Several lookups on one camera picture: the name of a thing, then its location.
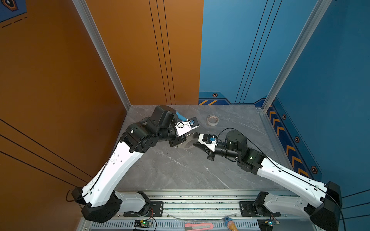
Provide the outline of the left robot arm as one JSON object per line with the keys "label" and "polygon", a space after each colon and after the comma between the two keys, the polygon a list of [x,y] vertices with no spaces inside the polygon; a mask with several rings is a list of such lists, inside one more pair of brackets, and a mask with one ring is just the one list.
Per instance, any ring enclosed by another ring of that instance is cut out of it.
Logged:
{"label": "left robot arm", "polygon": [[171,147],[186,141],[186,134],[199,126],[197,119],[186,119],[167,105],[158,105],[151,116],[133,123],[121,135],[109,160],[84,187],[71,195],[88,221],[104,223],[118,213],[151,215],[151,200],[142,192],[120,193],[115,188],[132,165],[158,142]]}

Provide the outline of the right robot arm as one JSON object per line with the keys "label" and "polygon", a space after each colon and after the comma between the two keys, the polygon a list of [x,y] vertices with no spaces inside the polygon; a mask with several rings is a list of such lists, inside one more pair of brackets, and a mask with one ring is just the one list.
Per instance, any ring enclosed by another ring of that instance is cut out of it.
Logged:
{"label": "right robot arm", "polygon": [[203,150],[209,160],[216,155],[233,158],[244,171],[269,179],[287,190],[292,196],[278,196],[260,192],[253,203],[258,216],[272,217],[281,213],[309,218],[325,231],[339,230],[342,218],[340,186],[334,182],[323,183],[303,176],[272,160],[260,149],[248,146],[250,140],[238,130],[229,131],[224,141],[214,134],[197,134],[194,146]]}

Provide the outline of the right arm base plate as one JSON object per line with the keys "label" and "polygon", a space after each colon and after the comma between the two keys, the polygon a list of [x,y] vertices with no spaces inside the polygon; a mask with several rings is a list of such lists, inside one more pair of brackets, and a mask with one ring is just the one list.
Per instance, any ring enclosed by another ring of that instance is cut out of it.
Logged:
{"label": "right arm base plate", "polygon": [[240,201],[240,212],[242,217],[280,217],[281,213],[270,212],[263,204],[255,205],[252,201]]}

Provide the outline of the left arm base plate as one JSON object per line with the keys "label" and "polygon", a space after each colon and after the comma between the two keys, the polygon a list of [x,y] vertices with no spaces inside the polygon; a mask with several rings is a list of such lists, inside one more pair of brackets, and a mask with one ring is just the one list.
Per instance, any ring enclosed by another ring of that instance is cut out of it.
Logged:
{"label": "left arm base plate", "polygon": [[145,205],[139,212],[124,212],[124,217],[138,218],[138,217],[162,217],[163,215],[163,201],[154,201],[150,205]]}

